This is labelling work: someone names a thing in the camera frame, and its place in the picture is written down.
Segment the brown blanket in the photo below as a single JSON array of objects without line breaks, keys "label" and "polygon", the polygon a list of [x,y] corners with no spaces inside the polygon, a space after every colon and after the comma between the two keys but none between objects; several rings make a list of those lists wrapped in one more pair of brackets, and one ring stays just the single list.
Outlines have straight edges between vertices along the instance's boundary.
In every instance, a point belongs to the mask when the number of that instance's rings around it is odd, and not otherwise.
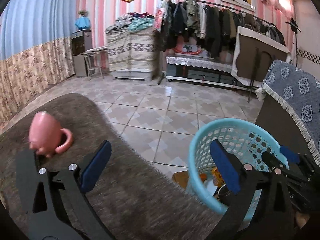
[{"label": "brown blanket", "polygon": [[[92,101],[68,94],[41,106],[0,137],[0,175],[4,178],[0,191],[4,192],[11,217],[25,233],[27,215],[15,187],[15,155],[28,146],[28,130],[38,111],[48,111],[75,137],[66,153],[41,163],[50,171],[79,163],[103,140],[110,141],[111,159],[87,198],[118,240],[205,239],[220,219],[142,160],[106,123]],[[81,229],[69,206],[66,203],[71,222]]]}]

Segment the clothes rack pole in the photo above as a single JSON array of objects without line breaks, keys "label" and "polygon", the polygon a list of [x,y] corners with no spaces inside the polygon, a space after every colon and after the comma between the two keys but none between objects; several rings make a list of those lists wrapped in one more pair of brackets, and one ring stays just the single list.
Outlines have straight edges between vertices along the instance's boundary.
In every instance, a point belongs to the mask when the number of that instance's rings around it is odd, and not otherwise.
[{"label": "clothes rack pole", "polygon": [[267,22],[267,21],[264,20],[264,19],[261,19],[261,18],[255,16],[255,15],[253,15],[253,14],[251,14],[251,13],[247,13],[247,12],[244,12],[244,11],[241,11],[241,10],[238,10],[238,9],[235,9],[235,8],[232,8],[232,7],[230,7],[230,6],[226,6],[226,5],[222,5],[222,4],[214,3],[214,2],[201,1],[201,0],[191,0],[191,1],[200,2],[200,3],[206,3],[206,4],[212,4],[212,5],[216,5],[216,6],[228,8],[228,9],[231,9],[231,10],[235,10],[235,11],[237,11],[237,12],[242,12],[242,13],[245,13],[245,14],[250,14],[250,15],[252,15],[253,17],[255,17],[256,19],[259,19],[259,20],[267,23],[268,25],[271,25],[270,22]]}]

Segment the floral patterned sofa cover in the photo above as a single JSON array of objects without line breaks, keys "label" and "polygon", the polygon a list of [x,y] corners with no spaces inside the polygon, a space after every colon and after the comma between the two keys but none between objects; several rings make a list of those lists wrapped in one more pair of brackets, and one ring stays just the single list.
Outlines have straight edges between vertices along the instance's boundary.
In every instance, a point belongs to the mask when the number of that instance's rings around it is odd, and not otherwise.
[{"label": "floral patterned sofa cover", "polygon": [[320,165],[320,81],[292,64],[275,60],[256,94],[259,99],[270,95],[292,117]]}]

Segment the beige patterned curtain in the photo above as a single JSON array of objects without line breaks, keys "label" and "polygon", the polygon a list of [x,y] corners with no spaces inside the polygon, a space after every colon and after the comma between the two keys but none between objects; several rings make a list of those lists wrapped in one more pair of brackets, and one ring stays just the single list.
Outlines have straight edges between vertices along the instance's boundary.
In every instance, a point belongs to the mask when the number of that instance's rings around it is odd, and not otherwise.
[{"label": "beige patterned curtain", "polygon": [[58,38],[0,61],[0,127],[33,96],[75,73],[70,42]]}]

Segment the basket rim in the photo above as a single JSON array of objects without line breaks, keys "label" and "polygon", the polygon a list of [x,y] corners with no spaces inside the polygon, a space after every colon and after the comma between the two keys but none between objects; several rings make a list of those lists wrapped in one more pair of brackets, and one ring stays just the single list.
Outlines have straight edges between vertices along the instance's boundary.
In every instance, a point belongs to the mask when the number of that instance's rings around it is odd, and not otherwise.
[{"label": "basket rim", "polygon": [[[198,132],[194,135],[190,145],[189,145],[189,155],[188,155],[188,173],[189,173],[189,180],[191,182],[191,187],[194,190],[194,192],[196,193],[196,196],[204,203],[206,204],[210,209],[214,210],[217,213],[220,214],[224,214],[228,207],[219,202],[216,198],[212,197],[209,192],[206,190],[206,188],[204,187],[199,175],[198,175],[198,170],[196,167],[196,163],[195,163],[195,153],[196,153],[196,147],[197,147],[197,143],[199,142],[199,140],[201,139],[200,137],[203,136],[203,134],[214,124],[223,124],[225,122],[234,122],[236,124],[239,125],[244,125],[244,126],[252,126],[255,128],[255,130],[259,130],[262,134],[264,135],[268,135],[271,138],[273,138],[273,136],[271,134],[269,134],[266,130],[264,130],[263,128],[259,127],[258,125],[255,125],[254,123],[251,123],[249,121],[245,121],[245,120],[241,120],[241,119],[236,119],[236,118],[223,118],[223,119],[217,119],[214,120],[212,122],[209,122],[208,124],[204,125],[203,127],[201,127]],[[276,142],[276,146],[278,147],[277,154],[282,155],[280,153],[280,145],[279,143],[276,141],[276,139],[274,139],[274,142]],[[288,161],[287,158],[283,156],[283,160],[281,160],[287,167],[287,169],[289,169],[289,165],[288,165]],[[254,212],[248,212],[244,218],[244,221],[250,221],[252,219],[254,215]]]}]

